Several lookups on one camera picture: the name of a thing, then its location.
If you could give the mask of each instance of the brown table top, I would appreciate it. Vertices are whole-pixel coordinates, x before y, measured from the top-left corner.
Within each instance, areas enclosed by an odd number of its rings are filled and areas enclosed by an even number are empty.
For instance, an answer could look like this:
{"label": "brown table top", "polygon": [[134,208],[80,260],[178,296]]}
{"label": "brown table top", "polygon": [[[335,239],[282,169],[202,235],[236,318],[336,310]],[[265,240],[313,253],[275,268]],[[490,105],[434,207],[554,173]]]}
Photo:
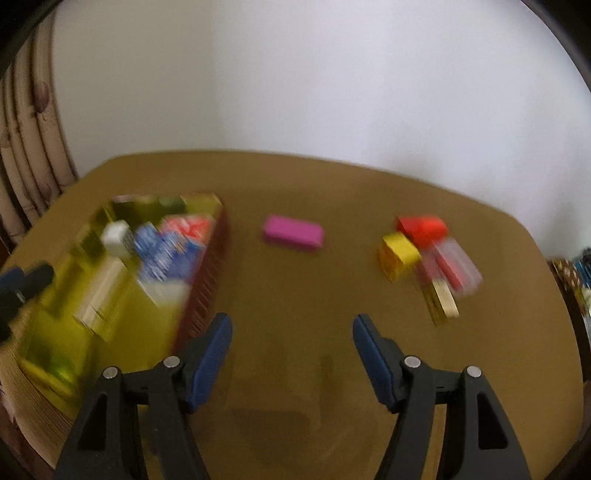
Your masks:
{"label": "brown table top", "polygon": [[[231,248],[216,308],[235,334],[212,398],[191,418],[214,479],[372,479],[395,417],[375,399],[352,342],[368,313],[385,336],[433,368],[479,365],[513,424],[534,479],[575,441],[582,377],[569,315],[527,231],[491,207],[419,181],[341,163],[238,152],[159,153],[107,162],[33,227],[8,265],[55,261],[116,194],[216,192]],[[269,213],[323,225],[314,254],[267,245]],[[375,249],[395,215],[442,217],[484,283],[459,301],[460,318],[435,327],[412,276],[391,283]],[[24,321],[0,352],[0,378],[32,446],[54,465],[67,421],[14,362]],[[424,478],[434,478],[438,407]],[[154,467],[154,459],[148,459]]]}

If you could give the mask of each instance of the silver screw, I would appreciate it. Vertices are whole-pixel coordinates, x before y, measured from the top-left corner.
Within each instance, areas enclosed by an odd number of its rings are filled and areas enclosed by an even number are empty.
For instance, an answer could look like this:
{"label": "silver screw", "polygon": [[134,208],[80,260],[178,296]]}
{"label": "silver screw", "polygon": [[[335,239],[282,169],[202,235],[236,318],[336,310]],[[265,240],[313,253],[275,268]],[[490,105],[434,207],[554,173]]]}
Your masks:
{"label": "silver screw", "polygon": [[174,368],[181,362],[181,359],[177,356],[171,355],[164,359],[164,366],[166,368]]}
{"label": "silver screw", "polygon": [[116,367],[107,367],[103,370],[103,377],[110,380],[111,378],[115,378],[119,371]]}
{"label": "silver screw", "polygon": [[421,359],[417,356],[408,356],[404,359],[404,365],[409,368],[418,368],[421,366]]}
{"label": "silver screw", "polygon": [[468,368],[466,368],[466,373],[472,378],[478,378],[482,375],[482,370],[480,370],[480,368],[478,368],[476,365],[470,365]]}

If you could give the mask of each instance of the beige curtain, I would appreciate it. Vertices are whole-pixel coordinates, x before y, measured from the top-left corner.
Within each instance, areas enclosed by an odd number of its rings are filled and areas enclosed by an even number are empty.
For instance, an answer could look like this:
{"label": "beige curtain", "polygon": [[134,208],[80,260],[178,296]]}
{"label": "beige curtain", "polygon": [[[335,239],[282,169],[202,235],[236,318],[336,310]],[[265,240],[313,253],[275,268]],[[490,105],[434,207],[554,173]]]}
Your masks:
{"label": "beige curtain", "polygon": [[35,30],[0,82],[0,220],[17,244],[76,181],[53,92],[54,13]]}

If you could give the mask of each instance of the white cube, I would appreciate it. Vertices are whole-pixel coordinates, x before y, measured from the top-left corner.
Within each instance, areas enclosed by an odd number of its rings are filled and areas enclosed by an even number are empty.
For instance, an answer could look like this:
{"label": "white cube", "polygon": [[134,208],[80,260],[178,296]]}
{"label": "white cube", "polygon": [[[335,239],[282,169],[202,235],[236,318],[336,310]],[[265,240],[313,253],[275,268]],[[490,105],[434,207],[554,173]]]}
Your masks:
{"label": "white cube", "polygon": [[134,251],[134,234],[125,220],[107,223],[100,236],[107,253],[124,260]]}

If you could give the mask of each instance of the magenta eraser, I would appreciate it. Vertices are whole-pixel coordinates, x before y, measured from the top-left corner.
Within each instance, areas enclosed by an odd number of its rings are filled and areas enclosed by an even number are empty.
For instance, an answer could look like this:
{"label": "magenta eraser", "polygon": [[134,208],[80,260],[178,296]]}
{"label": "magenta eraser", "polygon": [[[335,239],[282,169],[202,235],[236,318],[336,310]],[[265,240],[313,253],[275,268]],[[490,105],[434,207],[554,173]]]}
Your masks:
{"label": "magenta eraser", "polygon": [[316,250],[324,242],[324,229],[317,223],[269,215],[263,226],[265,239],[294,247]]}

